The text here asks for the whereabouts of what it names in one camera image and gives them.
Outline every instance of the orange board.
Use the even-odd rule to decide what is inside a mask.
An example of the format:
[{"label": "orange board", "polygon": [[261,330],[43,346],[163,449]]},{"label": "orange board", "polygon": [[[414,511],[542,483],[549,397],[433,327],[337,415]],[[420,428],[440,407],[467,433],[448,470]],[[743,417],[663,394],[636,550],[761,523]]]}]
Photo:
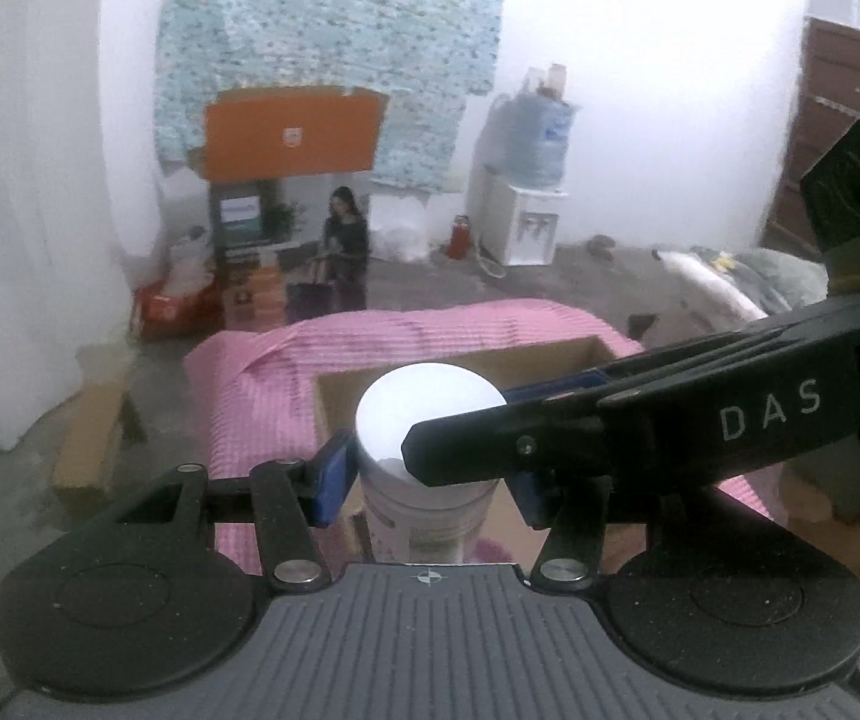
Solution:
[{"label": "orange board", "polygon": [[327,86],[224,93],[206,109],[206,177],[229,184],[370,170],[387,102]]}]

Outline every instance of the red bottle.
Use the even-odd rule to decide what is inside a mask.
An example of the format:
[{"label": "red bottle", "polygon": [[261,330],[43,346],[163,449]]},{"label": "red bottle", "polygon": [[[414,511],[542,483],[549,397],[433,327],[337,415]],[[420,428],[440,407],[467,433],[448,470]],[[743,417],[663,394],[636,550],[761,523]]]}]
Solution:
[{"label": "red bottle", "polygon": [[446,247],[446,256],[451,260],[462,260],[470,250],[470,218],[459,215],[453,220],[453,232],[450,234],[450,245]]}]

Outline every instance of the wooden door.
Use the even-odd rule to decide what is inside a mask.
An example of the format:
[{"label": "wooden door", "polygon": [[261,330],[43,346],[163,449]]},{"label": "wooden door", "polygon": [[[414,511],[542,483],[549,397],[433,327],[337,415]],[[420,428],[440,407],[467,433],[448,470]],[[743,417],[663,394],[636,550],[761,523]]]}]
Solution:
[{"label": "wooden door", "polygon": [[799,180],[860,117],[860,29],[809,19],[802,56],[798,111],[760,244],[820,260]]}]

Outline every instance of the crosshair symbol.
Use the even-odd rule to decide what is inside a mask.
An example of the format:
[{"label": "crosshair symbol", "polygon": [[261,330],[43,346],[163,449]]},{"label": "crosshair symbol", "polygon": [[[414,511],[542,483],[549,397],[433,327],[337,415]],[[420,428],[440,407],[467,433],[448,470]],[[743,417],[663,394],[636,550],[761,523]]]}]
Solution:
[{"label": "crosshair symbol", "polygon": [[433,571],[431,568],[425,568],[418,574],[414,574],[413,579],[422,581],[423,584],[433,584],[437,581],[446,579],[446,577],[436,571]]}]

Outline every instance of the pink cloth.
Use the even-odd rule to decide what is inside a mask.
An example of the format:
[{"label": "pink cloth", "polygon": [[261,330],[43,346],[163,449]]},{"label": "pink cloth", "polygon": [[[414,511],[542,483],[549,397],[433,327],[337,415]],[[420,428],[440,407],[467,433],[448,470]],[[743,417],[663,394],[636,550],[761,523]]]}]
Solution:
[{"label": "pink cloth", "polygon": [[[616,356],[642,349],[579,309],[505,300],[441,311],[333,314],[262,335],[223,332],[193,349],[185,367],[210,475],[218,479],[316,452],[314,376],[587,336],[599,337]],[[742,479],[724,489],[766,513]],[[252,526],[221,526],[217,549],[260,573]]]}]

